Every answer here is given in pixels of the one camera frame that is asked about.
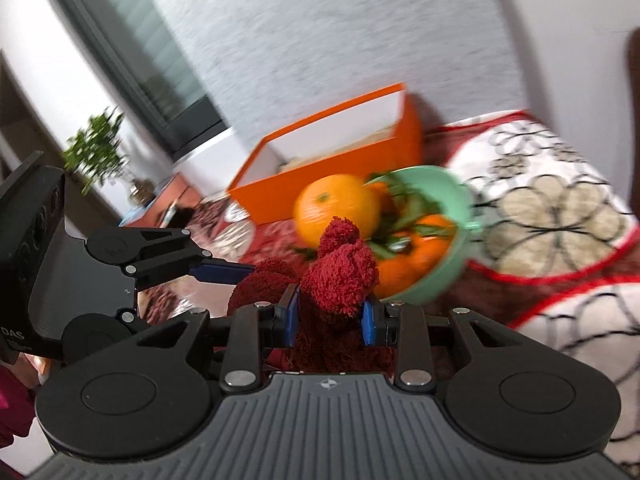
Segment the dark window frame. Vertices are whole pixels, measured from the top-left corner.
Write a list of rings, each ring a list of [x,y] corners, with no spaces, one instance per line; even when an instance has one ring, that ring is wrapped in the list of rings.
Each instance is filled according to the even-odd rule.
[[[227,129],[153,0],[51,0],[92,66],[172,160]]]

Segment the potted green plant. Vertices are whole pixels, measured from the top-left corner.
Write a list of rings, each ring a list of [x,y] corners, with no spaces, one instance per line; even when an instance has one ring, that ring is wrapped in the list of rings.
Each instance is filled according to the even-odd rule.
[[[83,196],[95,186],[102,188],[106,181],[123,180],[130,202],[146,206],[156,196],[155,185],[130,169],[129,157],[120,148],[119,130],[124,118],[117,107],[90,116],[85,128],[80,128],[67,140],[66,149],[62,151],[64,170],[81,180]]]

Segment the large orange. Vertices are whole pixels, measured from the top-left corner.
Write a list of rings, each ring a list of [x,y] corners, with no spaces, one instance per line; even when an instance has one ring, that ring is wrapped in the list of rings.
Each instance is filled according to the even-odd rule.
[[[319,247],[321,235],[334,218],[350,220],[363,238],[376,231],[381,220],[381,205],[363,178],[331,174],[307,185],[297,196],[294,226],[307,247]]]

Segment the green fruit bowl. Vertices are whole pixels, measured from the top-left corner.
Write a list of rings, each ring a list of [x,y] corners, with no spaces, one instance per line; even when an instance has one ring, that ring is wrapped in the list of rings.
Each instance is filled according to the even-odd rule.
[[[461,275],[473,222],[469,189],[439,166],[413,166],[372,174],[381,223],[367,244],[378,260],[374,293],[384,300],[425,306]]]

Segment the beige terry towel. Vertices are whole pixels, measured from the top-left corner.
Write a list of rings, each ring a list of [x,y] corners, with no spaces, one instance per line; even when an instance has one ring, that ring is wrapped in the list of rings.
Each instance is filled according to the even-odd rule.
[[[308,157],[299,157],[299,156],[293,157],[288,162],[284,162],[279,166],[278,174],[280,174],[281,172],[295,169],[297,167],[312,164],[313,162],[318,162],[318,160],[321,160],[321,159],[343,154],[351,150],[356,150],[357,148],[362,148],[363,146],[366,146],[375,142],[386,140],[392,135],[392,132],[393,132],[393,128],[391,126],[388,126],[386,128],[375,131],[374,133],[371,133],[368,136],[364,136],[362,139],[346,144],[332,151],[328,151],[328,152],[324,152],[324,153],[320,153],[320,154],[312,155]]]

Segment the dark wooden chair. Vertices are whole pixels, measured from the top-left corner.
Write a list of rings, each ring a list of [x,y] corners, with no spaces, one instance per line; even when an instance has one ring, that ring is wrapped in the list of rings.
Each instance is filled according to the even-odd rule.
[[[634,180],[639,177],[640,136],[640,29],[629,36],[627,44],[627,68],[631,94],[632,126],[634,127]]]

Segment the copper storage boxes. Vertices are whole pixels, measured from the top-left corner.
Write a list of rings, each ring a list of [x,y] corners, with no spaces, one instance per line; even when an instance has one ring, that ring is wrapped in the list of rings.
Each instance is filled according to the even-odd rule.
[[[120,226],[157,228],[171,205],[193,208],[203,195],[180,172],[171,176],[156,189],[156,197],[149,205],[134,207],[125,214]]]

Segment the red terry towel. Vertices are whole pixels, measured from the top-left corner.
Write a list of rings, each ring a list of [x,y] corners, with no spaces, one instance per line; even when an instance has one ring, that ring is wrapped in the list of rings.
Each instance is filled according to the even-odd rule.
[[[278,370],[312,374],[392,374],[395,351],[363,342],[364,302],[378,284],[378,266],[359,229],[335,217],[320,237],[317,260],[303,275],[287,262],[271,258],[235,286],[227,313],[264,300],[275,304],[288,286],[299,284],[294,346],[274,350]]]

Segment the orange cardboard box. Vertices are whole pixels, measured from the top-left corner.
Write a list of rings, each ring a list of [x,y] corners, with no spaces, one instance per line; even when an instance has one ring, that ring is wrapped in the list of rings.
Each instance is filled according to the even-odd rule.
[[[293,157],[340,148],[391,126],[392,135],[356,150],[278,174]],[[228,186],[257,224],[292,217],[304,187],[331,174],[365,177],[421,162],[422,124],[404,84],[392,84],[337,104],[264,136]]]

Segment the small tangerine left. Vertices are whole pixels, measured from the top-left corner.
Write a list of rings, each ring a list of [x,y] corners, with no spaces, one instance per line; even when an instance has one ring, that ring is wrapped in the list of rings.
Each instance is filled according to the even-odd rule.
[[[457,230],[443,214],[428,214],[381,243],[369,240],[367,245],[378,265],[375,295],[395,296],[425,278],[448,254]]]

